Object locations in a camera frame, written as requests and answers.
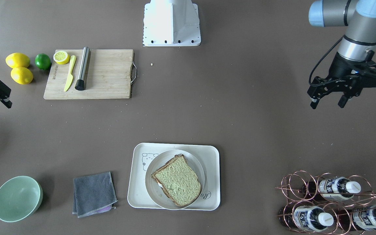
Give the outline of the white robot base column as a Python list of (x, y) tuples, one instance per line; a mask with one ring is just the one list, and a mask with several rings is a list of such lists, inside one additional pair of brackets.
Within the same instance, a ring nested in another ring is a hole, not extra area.
[(191, 0), (151, 0), (144, 5), (143, 23), (145, 47), (201, 44), (198, 5)]

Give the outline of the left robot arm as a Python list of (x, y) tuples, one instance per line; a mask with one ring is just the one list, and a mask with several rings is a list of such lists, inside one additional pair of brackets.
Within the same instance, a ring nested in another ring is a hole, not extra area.
[(310, 106), (333, 92), (342, 92), (338, 102), (344, 108), (364, 88), (376, 88), (376, 0), (317, 0), (309, 8), (308, 20), (316, 27), (346, 26), (335, 43), (338, 50), (327, 77), (309, 76)]

